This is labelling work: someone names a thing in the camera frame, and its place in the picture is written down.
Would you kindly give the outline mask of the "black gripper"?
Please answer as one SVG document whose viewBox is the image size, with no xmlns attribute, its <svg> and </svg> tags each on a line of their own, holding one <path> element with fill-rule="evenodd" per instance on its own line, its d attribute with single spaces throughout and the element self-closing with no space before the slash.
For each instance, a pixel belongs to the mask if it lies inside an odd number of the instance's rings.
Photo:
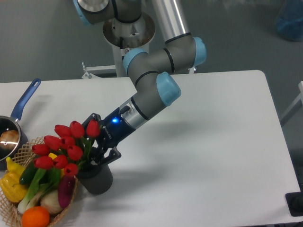
<svg viewBox="0 0 303 227">
<path fill-rule="evenodd" d="M 98 148 L 93 147 L 90 153 L 91 164 L 104 166 L 119 159 L 122 155 L 116 146 L 135 131 L 123 118 L 118 107 L 104 119 L 96 113 L 92 113 L 82 125 L 88 125 L 91 120 L 99 123 L 100 133 L 96 137 Z"/>
</svg>

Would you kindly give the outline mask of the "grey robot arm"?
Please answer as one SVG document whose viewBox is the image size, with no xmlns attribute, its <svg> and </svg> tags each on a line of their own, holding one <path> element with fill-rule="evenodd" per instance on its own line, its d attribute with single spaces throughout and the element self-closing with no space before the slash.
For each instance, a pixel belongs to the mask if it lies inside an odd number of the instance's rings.
<svg viewBox="0 0 303 227">
<path fill-rule="evenodd" d="M 118 159 L 118 154 L 105 156 L 105 153 L 111 152 L 119 142 L 180 97 L 180 87 L 172 78 L 175 72 L 193 68 L 206 60 L 205 44 L 191 35 L 180 2 L 155 0 L 153 7 L 162 23 L 166 46 L 155 53 L 133 48 L 123 57 L 124 70 L 136 93 L 100 121 L 98 147 L 92 153 L 98 165 Z"/>
</svg>

